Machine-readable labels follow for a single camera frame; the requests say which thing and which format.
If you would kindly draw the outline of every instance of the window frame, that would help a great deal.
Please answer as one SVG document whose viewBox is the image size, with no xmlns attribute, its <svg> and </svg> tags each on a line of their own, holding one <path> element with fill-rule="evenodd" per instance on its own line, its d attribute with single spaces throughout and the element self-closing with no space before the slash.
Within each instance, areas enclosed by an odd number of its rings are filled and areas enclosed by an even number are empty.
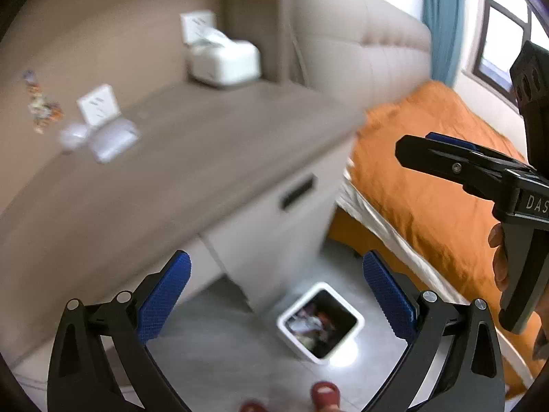
<svg viewBox="0 0 549 412">
<path fill-rule="evenodd" d="M 530 7 L 530 4 L 528 3 L 528 0 L 526 1 L 526 9 L 528 11 L 528 17 L 527 21 L 521 20 L 519 17 L 517 17 L 514 13 L 512 13 L 509 9 L 504 8 L 501 4 L 499 4 L 496 1 L 493 0 L 484 0 L 484 12 L 482 13 L 482 27 L 480 31 L 480 39 L 478 43 L 477 48 L 477 55 L 475 57 L 475 61 L 473 64 L 473 74 L 482 80 L 484 83 L 492 87 L 494 90 L 496 90 L 498 93 L 503 95 L 507 100 L 509 100 L 513 105 L 517 106 L 517 99 L 514 94 L 514 89 L 511 87 L 510 90 L 507 90 L 503 86 L 501 86 L 498 82 L 493 80 L 491 77 L 487 76 L 485 73 L 483 73 L 480 69 L 482 55 L 484 54 L 484 48 L 486 46 L 486 36 L 488 32 L 488 21 L 490 19 L 490 8 L 493 8 L 494 10 L 500 12 L 504 16 L 508 17 L 511 21 L 518 24 L 522 30 L 522 45 L 524 45 L 524 42 L 527 40 L 530 40 L 530 37 L 532 35 L 532 9 Z"/>
</svg>

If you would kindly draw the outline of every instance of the window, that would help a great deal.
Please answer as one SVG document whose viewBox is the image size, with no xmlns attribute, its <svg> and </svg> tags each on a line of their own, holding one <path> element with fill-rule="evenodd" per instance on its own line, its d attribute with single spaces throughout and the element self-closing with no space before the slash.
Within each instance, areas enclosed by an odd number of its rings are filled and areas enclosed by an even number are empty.
<svg viewBox="0 0 549 412">
<path fill-rule="evenodd" d="M 527 40 L 549 49 L 549 37 L 526 0 L 485 0 L 473 74 L 514 104 L 509 68 Z"/>
</svg>

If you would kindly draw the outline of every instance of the orange blanket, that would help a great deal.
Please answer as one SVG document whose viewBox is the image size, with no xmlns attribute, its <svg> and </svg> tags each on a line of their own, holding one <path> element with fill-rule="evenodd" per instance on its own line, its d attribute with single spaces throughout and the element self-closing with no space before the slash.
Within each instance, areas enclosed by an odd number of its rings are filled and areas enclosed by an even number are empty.
<svg viewBox="0 0 549 412">
<path fill-rule="evenodd" d="M 466 299 L 486 299 L 499 326 L 501 293 L 493 281 L 494 251 L 487 243 L 496 223 L 493 203 L 465 193 L 459 184 L 405 169 L 395 158 L 395 143 L 403 135 L 425 136 L 430 131 L 524 160 L 507 138 L 470 112 L 454 91 L 442 83 L 428 82 L 401 103 L 383 104 L 368 113 L 352 154 L 352 183 L 459 293 Z M 333 228 L 330 234 L 341 237 Z M 542 367 L 532 360 L 539 328 L 536 315 L 521 335 L 500 328 L 534 376 Z M 517 382 L 510 377 L 506 381 Z"/>
</svg>

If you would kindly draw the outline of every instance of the finger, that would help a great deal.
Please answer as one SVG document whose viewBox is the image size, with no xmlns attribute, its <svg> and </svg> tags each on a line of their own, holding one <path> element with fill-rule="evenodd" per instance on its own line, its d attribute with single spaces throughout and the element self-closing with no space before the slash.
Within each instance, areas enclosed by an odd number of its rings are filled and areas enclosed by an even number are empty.
<svg viewBox="0 0 549 412">
<path fill-rule="evenodd" d="M 501 284 L 507 278 L 507 274 L 509 272 L 509 265 L 505 256 L 505 248 L 503 246 L 499 246 L 498 249 L 496 249 L 496 252 L 493 255 L 492 268 L 496 285 Z"/>
<path fill-rule="evenodd" d="M 541 295 L 540 300 L 536 305 L 536 312 L 541 316 L 549 315 L 549 284 L 545 287 L 544 293 Z"/>
<path fill-rule="evenodd" d="M 488 235 L 488 245 L 490 245 L 491 248 L 495 248 L 501 244 L 503 244 L 503 227 L 501 226 L 501 223 L 498 223 L 492 228 Z"/>
<path fill-rule="evenodd" d="M 507 288 L 509 288 L 509 278 L 506 277 L 501 281 L 496 280 L 496 287 L 498 287 L 498 290 L 503 293 Z"/>
</svg>

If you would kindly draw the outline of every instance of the white trash bin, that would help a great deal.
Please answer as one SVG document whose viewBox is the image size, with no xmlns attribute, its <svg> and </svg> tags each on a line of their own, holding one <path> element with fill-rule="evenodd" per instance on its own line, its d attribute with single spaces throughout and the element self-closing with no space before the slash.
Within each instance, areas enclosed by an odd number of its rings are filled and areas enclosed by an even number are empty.
<svg viewBox="0 0 549 412">
<path fill-rule="evenodd" d="M 316 364 L 327 364 L 363 326 L 362 315 L 326 282 L 315 283 L 277 320 L 290 348 Z"/>
</svg>

